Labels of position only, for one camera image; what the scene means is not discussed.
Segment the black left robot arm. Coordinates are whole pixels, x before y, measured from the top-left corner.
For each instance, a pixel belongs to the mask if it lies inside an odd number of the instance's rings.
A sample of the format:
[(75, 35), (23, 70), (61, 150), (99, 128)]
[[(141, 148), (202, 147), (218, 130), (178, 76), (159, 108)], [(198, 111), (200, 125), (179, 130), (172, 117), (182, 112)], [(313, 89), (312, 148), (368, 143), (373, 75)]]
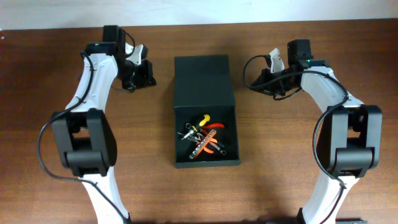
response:
[(84, 68), (76, 92), (65, 109), (46, 123), (53, 131), (62, 166), (86, 189), (98, 223), (130, 223), (122, 203), (114, 167), (118, 148), (105, 111), (113, 82), (128, 93), (157, 84), (147, 47), (127, 43), (131, 35), (122, 27), (103, 27), (101, 41), (81, 51)]

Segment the small orange-handled cutting pliers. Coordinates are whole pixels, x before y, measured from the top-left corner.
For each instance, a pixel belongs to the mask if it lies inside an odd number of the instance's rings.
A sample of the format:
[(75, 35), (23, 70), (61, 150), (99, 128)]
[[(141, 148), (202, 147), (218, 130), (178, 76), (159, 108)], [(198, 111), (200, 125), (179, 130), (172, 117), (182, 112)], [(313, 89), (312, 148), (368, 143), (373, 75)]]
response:
[[(222, 123), (211, 123), (211, 124), (208, 124), (206, 126), (200, 127), (200, 132), (198, 134), (205, 134), (205, 136), (207, 136), (211, 130), (216, 130), (216, 129), (219, 129), (219, 128), (224, 129), (225, 128), (224, 124), (222, 124)], [(203, 139), (204, 139), (204, 137), (199, 137), (199, 142), (196, 143), (196, 144), (198, 145), (200, 143), (200, 141), (203, 140)], [(220, 144), (221, 145), (221, 143), (218, 143), (218, 141), (215, 138), (212, 138), (212, 140), (210, 140), (210, 141), (215, 143), (215, 144)]]

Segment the chrome double ring wrench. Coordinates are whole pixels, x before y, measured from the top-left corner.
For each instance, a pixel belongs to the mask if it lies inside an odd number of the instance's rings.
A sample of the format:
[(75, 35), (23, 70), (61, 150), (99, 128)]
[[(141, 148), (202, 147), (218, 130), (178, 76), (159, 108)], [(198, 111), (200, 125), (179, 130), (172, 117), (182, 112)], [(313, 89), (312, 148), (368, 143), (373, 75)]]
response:
[(190, 159), (195, 159), (201, 152), (226, 155), (226, 151), (223, 149), (224, 145), (215, 138), (217, 129), (224, 129), (224, 124), (211, 123), (199, 130), (195, 130), (190, 124), (188, 127), (190, 130), (183, 138), (196, 144), (193, 152), (189, 155)]

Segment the orange socket bit rail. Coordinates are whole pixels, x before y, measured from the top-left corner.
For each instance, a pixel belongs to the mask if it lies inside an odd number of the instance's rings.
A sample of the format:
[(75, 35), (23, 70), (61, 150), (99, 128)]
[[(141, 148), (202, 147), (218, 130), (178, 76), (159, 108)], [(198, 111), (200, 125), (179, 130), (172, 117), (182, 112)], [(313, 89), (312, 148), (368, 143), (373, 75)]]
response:
[(203, 140), (200, 141), (200, 143), (194, 148), (194, 150), (190, 153), (188, 156), (189, 159), (196, 159), (201, 153), (205, 152), (207, 154), (214, 154), (216, 151), (220, 152), (221, 148), (219, 144), (215, 144), (211, 142), (212, 138), (215, 138), (217, 134), (217, 130), (211, 130), (207, 136), (204, 135), (199, 135), (197, 137), (194, 137), (194, 141), (196, 143), (199, 142), (199, 137), (204, 137)]

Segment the black orange long-nose pliers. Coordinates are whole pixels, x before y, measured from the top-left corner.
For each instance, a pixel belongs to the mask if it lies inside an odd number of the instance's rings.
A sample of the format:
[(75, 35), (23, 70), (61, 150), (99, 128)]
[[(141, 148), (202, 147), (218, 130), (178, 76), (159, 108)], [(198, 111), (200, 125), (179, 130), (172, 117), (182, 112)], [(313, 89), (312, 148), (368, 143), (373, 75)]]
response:
[(217, 131), (212, 129), (210, 131), (202, 131), (196, 134), (182, 134), (178, 133), (182, 139), (188, 139), (196, 144), (194, 150), (189, 155), (190, 159), (194, 159), (199, 156), (201, 152), (206, 152), (208, 154), (218, 153), (221, 155), (226, 155), (226, 151), (222, 149), (224, 145), (220, 143), (216, 138)]

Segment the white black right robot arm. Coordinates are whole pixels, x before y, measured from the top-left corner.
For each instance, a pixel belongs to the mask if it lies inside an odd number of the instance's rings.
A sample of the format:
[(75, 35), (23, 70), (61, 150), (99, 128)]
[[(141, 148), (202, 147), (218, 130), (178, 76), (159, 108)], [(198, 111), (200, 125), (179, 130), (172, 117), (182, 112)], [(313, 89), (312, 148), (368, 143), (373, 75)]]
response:
[(314, 59), (310, 41), (287, 44), (288, 64), (279, 49), (263, 55), (267, 68), (246, 86), (274, 100), (308, 93), (322, 112), (312, 137), (320, 175), (309, 201), (294, 223), (337, 223), (336, 216), (352, 187), (379, 162), (382, 111), (355, 98), (325, 60)]

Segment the black gift box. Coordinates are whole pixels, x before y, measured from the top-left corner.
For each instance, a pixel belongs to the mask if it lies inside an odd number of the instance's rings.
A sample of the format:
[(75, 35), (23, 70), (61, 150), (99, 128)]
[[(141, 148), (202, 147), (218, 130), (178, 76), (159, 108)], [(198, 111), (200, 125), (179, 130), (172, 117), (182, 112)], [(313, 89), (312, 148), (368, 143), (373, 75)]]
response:
[[(175, 57), (174, 113), (175, 113), (175, 166), (194, 168), (210, 166), (237, 166), (239, 158), (236, 103), (227, 55)], [(196, 159), (188, 156), (196, 144), (182, 140), (186, 123), (193, 124), (204, 114), (210, 115), (207, 124), (222, 123), (215, 138), (224, 145), (226, 155), (201, 153)]]

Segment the yellow black screwdriver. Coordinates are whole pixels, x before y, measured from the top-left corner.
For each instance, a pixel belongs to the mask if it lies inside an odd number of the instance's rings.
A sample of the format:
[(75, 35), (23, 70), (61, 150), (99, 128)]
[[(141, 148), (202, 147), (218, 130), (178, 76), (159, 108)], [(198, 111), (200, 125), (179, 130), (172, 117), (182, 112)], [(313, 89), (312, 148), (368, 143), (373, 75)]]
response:
[(190, 137), (194, 137), (196, 134), (199, 133), (199, 131), (204, 127), (204, 125), (209, 122), (210, 120), (210, 115), (204, 114), (201, 118), (199, 118), (196, 122), (193, 124), (191, 123), (186, 123), (185, 127), (188, 129), (188, 132), (186, 134), (182, 134), (182, 140), (188, 139)]

